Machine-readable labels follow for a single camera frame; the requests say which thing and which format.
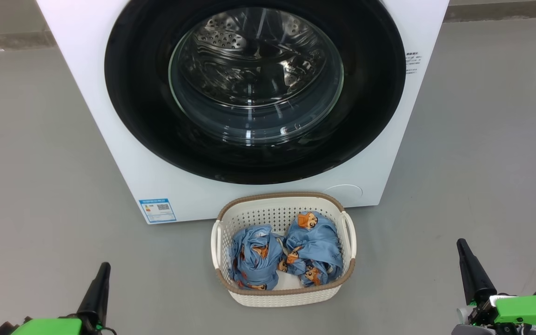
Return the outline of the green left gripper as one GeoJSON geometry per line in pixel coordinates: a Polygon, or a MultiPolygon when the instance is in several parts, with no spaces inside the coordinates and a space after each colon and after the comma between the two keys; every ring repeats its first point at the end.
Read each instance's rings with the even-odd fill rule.
{"type": "Polygon", "coordinates": [[[0,335],[116,335],[115,329],[105,326],[110,272],[110,263],[103,262],[76,314],[38,319],[27,316],[21,325],[5,322],[0,326],[0,335]]]}

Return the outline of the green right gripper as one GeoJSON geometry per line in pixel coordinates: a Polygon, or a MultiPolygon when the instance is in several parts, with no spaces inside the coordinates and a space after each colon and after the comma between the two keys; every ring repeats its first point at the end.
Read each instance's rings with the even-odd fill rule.
{"type": "Polygon", "coordinates": [[[497,294],[464,238],[457,240],[465,308],[457,310],[457,335],[536,335],[536,292],[497,294]]]}

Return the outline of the blue garment with large bear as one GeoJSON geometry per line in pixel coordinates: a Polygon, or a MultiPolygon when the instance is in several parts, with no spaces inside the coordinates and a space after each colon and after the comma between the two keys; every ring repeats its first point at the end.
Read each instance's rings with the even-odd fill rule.
{"type": "Polygon", "coordinates": [[[317,211],[302,211],[280,239],[283,256],[277,269],[299,278],[304,288],[326,285],[343,272],[338,231],[317,211]]]}

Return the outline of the blue bear-print garment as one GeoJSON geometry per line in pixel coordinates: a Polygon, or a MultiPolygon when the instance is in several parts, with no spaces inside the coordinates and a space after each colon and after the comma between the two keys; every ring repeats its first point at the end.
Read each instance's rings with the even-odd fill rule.
{"type": "Polygon", "coordinates": [[[229,277],[242,290],[273,290],[283,255],[280,236],[269,224],[237,231],[230,246],[229,277]]]}

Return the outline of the black round glass washer door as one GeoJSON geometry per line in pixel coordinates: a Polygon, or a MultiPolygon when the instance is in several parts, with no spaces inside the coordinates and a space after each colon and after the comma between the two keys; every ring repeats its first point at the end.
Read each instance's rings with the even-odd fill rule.
{"type": "Polygon", "coordinates": [[[404,55],[380,0],[130,0],[104,74],[117,115],[159,158],[268,185],[370,145],[399,106],[404,55]]]}

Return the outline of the cream perforated laundry basket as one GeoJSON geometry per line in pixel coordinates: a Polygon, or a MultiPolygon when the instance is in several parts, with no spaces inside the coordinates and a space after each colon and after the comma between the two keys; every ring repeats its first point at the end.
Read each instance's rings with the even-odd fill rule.
{"type": "Polygon", "coordinates": [[[217,277],[232,298],[245,307],[295,307],[328,300],[351,277],[356,252],[357,240],[352,219],[341,203],[323,193],[272,193],[232,200],[219,212],[211,231],[211,259],[217,277]],[[342,274],[326,285],[304,288],[297,276],[278,270],[278,282],[273,290],[237,288],[229,277],[229,253],[234,234],[243,228],[269,224],[281,239],[287,235],[292,221],[302,211],[317,211],[336,226],[344,261],[342,274]]]}

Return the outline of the small printed text label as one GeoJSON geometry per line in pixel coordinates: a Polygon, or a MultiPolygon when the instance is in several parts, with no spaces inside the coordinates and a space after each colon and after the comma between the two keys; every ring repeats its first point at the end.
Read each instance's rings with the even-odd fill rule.
{"type": "Polygon", "coordinates": [[[421,65],[422,56],[419,52],[409,52],[405,55],[406,59],[406,75],[416,74],[421,65]]]}

